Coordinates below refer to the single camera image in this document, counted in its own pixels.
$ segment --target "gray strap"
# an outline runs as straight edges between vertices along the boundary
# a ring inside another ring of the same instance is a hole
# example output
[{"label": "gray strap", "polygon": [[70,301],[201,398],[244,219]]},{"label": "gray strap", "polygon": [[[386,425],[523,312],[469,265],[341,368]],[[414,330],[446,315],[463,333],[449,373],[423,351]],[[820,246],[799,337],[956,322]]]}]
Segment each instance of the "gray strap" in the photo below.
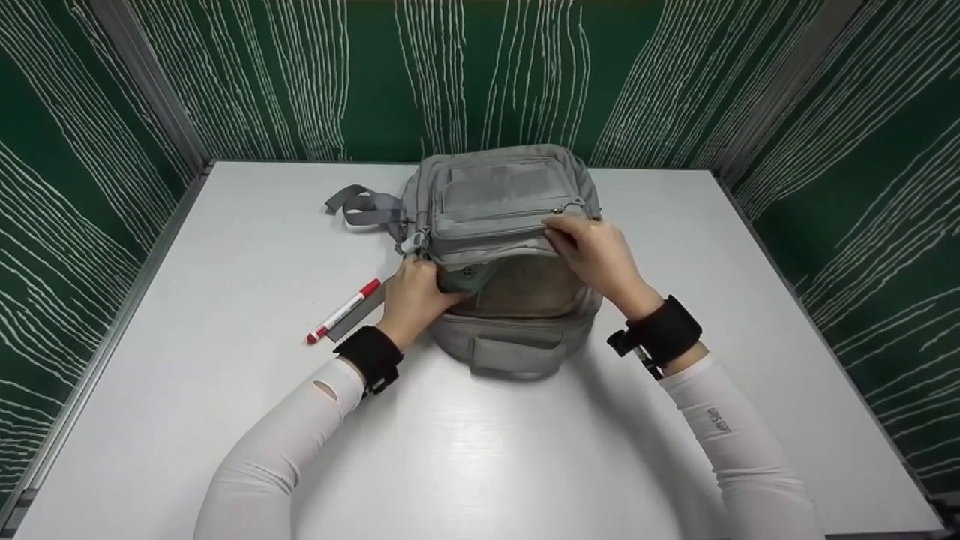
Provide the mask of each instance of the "gray strap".
[{"label": "gray strap", "polygon": [[385,225],[387,232],[397,242],[403,240],[400,237],[401,207],[402,203],[397,197],[377,193],[360,184],[348,185],[326,201],[327,211],[337,213],[342,209],[348,224]]}]

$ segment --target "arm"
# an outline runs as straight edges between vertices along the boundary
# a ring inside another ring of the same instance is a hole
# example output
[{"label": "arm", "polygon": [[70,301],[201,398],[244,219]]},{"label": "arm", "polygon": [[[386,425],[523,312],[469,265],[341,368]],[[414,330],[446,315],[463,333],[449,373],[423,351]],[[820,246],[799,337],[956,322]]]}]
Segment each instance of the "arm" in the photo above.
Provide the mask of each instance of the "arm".
[{"label": "arm", "polygon": [[441,293],[436,265],[412,259],[403,261],[386,287],[376,327],[396,350],[383,358],[348,356],[355,363],[330,360],[247,431],[213,475],[194,540],[291,538],[290,504],[300,472],[357,407],[373,379],[357,366],[396,365],[427,325],[468,296]]},{"label": "arm", "polygon": [[[617,228],[570,217],[551,218],[544,225],[570,268],[627,320],[640,320],[663,303],[640,277]],[[707,347],[696,343],[666,364],[663,374],[660,385],[713,465],[732,538],[824,538],[813,503],[776,436]]]},{"label": "arm", "polygon": [[357,407],[363,389],[360,374],[334,358],[260,419],[213,475],[194,539],[290,538],[300,472]]}]

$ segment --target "red marker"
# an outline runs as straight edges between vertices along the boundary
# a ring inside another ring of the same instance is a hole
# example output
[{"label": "red marker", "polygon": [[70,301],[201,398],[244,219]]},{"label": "red marker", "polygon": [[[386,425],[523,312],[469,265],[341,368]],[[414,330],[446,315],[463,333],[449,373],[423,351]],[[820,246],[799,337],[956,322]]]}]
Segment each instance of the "red marker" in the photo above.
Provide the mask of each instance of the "red marker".
[{"label": "red marker", "polygon": [[380,280],[373,280],[372,282],[364,285],[360,292],[353,295],[353,298],[347,300],[346,304],[340,306],[332,315],[326,318],[320,326],[306,335],[306,342],[310,345],[320,341],[331,328],[336,326],[337,323],[344,320],[344,317],[349,315],[351,311],[356,309],[357,306],[360,306],[360,303],[363,302],[368,296],[372,295],[377,287],[380,286]]}]

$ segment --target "hole in sleeve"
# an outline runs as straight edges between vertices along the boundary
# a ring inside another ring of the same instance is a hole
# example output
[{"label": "hole in sleeve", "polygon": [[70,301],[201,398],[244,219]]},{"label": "hole in sleeve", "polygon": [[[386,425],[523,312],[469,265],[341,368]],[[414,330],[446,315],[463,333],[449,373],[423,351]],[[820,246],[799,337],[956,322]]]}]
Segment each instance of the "hole in sleeve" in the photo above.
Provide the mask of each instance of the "hole in sleeve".
[{"label": "hole in sleeve", "polygon": [[320,380],[314,380],[314,381],[313,381],[313,384],[314,384],[316,387],[318,387],[318,388],[320,388],[321,390],[323,390],[323,392],[324,392],[327,396],[330,396],[331,398],[333,398],[333,401],[337,401],[337,393],[334,392],[334,391],[333,391],[333,388],[330,388],[330,387],[326,384],[326,382],[322,382],[322,381],[320,381]]}]

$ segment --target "zipper pull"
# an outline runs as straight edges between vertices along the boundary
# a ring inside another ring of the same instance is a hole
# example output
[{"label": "zipper pull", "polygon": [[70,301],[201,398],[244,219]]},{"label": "zipper pull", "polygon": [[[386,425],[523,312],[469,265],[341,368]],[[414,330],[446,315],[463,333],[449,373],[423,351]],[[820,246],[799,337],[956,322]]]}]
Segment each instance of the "zipper pull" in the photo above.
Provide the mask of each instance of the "zipper pull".
[{"label": "zipper pull", "polygon": [[569,206],[576,206],[576,207],[582,208],[584,206],[584,202],[581,201],[580,199],[576,199],[576,200],[570,201],[569,203],[565,203],[562,207],[556,207],[555,209],[550,210],[550,213],[555,215],[560,215],[564,213],[564,210],[566,210],[566,207],[569,207]]},{"label": "zipper pull", "polygon": [[413,233],[409,238],[400,243],[400,254],[410,255],[423,247],[426,243],[426,234],[423,231]]}]

